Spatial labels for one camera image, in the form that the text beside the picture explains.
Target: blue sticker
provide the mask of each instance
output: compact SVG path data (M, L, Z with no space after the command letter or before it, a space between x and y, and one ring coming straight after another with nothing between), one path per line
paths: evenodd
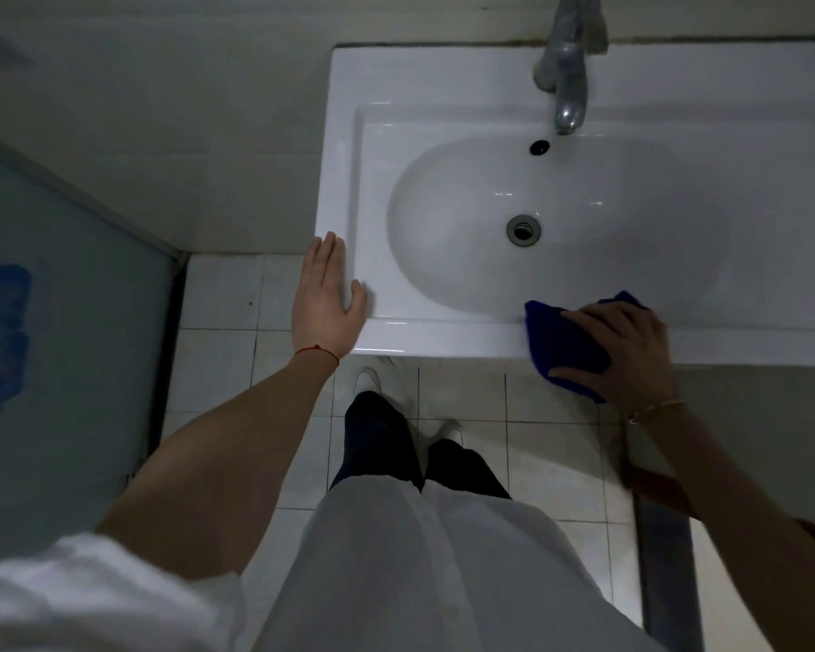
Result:
M32 279L20 265L0 265L0 412L24 388L30 339L22 327Z

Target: forearm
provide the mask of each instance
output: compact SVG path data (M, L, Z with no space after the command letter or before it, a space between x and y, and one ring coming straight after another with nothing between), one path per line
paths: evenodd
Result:
M771 645L815 650L815 541L734 464L695 416L665 408L643 423Z
M268 527L335 367L325 352L303 352L182 427L146 462L97 531L188 579L240 573Z

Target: red string bracelet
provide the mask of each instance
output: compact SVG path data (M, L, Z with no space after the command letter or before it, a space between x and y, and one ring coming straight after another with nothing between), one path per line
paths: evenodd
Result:
M321 348L319 345L312 345L310 348L302 348L301 350L296 350L293 356L296 356L300 352L305 352L306 350L322 350L323 352L327 353L328 355L332 355L332 358L336 360L336 364L338 366L341 365L341 360L336 356L335 352L329 352L326 348Z

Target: sink basin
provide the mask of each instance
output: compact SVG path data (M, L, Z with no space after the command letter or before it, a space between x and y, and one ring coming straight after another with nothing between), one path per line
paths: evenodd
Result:
M372 291L357 352L525 356L526 301L626 289L676 361L815 365L815 43L613 46L565 137L539 55L334 51L316 230Z

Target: pant leg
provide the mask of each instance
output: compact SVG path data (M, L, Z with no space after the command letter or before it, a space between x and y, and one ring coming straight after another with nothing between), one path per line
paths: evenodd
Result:
M408 421L386 398L363 391L344 417L344 460L330 489L351 475L391 475L422 489Z
M452 439L441 439L428 447L426 480L460 492L510 498L480 454L463 449Z

